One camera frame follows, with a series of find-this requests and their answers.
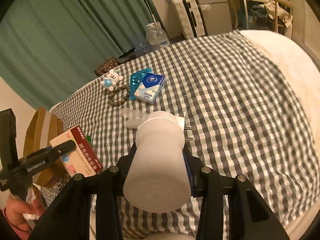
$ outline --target white cloth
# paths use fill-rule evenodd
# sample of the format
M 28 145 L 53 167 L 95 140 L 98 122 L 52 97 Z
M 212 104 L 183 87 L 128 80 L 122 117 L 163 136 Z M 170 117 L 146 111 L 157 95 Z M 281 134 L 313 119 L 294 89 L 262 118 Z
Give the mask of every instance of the white cloth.
M 298 44 L 278 33 L 244 30 L 241 34 L 277 64 L 284 74 L 308 117 L 320 158 L 320 72 L 312 59 Z M 285 227 L 290 240 L 300 239 L 319 209 L 320 199 L 304 215 Z
M 290 26 L 285 29 L 284 36 L 291 39 L 291 37 L 292 37 L 292 24 L 290 24 Z
M 268 13 L 268 16 L 270 19 L 275 19 L 275 10 L 276 6 L 274 3 L 264 3 L 260 5 L 261 7 L 264 7 Z M 284 25 L 288 28 L 292 23 L 292 15 L 288 13 L 286 10 L 282 9 L 278 4 L 278 17 L 280 20 L 284 22 Z
M 28 188 L 28 195 L 26 198 L 26 202 L 31 204 L 35 199 L 36 199 L 36 195 L 33 190 L 33 186 L 31 186 L 30 188 Z M 25 220 L 38 220 L 40 218 L 37 214 L 27 214 L 27 213 L 24 213 L 23 217 Z

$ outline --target gray and white gingham blanket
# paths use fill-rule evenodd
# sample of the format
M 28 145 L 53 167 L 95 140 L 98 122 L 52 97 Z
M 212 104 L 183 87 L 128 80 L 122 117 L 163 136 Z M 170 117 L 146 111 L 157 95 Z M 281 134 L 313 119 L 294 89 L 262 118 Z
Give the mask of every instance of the gray and white gingham blanket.
M 121 108 L 163 110 L 197 127 L 188 132 L 195 139 L 190 142 L 194 156 L 221 175 L 246 175 L 282 225 L 318 199 L 319 161 L 301 104 L 279 68 L 238 31 L 182 41 L 130 61 L 119 69 L 124 76 L 120 85 L 147 67 L 167 78 L 153 105 L 136 100 L 110 107 L 99 78 L 52 111 L 64 129 L 81 125 L 104 167 L 115 165 L 134 142 L 135 132 L 119 116 Z M 66 181 L 43 192 L 48 202 Z M 123 233 L 132 238 L 156 231 L 195 235 L 200 209 L 201 198 L 161 214 L 138 210 L 119 198 Z M 226 198 L 224 221 L 226 239 Z

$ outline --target red and white box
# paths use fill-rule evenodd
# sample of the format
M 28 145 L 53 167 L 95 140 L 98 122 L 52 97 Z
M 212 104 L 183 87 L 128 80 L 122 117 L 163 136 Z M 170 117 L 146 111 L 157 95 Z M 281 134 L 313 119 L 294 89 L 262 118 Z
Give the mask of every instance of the red and white box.
M 98 160 L 89 142 L 87 141 L 80 125 L 60 134 L 50 141 L 53 147 L 73 140 L 76 143 L 76 149 L 60 157 L 60 161 L 66 168 L 70 176 L 77 173 L 85 177 L 96 175 L 102 170 L 102 164 Z

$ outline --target suitcase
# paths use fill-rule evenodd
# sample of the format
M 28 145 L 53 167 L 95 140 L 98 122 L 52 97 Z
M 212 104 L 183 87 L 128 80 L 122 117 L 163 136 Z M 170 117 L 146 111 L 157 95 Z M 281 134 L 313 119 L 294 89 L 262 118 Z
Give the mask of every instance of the suitcase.
M 204 26 L 196 0 L 172 0 L 183 36 L 186 39 L 204 36 Z

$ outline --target human hand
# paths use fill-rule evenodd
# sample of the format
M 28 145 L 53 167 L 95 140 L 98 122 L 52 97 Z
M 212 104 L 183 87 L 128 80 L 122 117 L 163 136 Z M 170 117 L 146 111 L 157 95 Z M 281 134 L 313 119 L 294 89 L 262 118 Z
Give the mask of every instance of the human hand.
M 31 204 L 20 199 L 15 199 L 11 194 L 7 199 L 5 215 L 13 226 L 22 231 L 30 230 L 30 226 L 23 218 L 23 213 L 37 214 L 39 217 L 41 217 L 45 211 L 40 191 L 36 186 L 33 186 L 33 190 L 35 192 L 36 199 L 33 200 Z

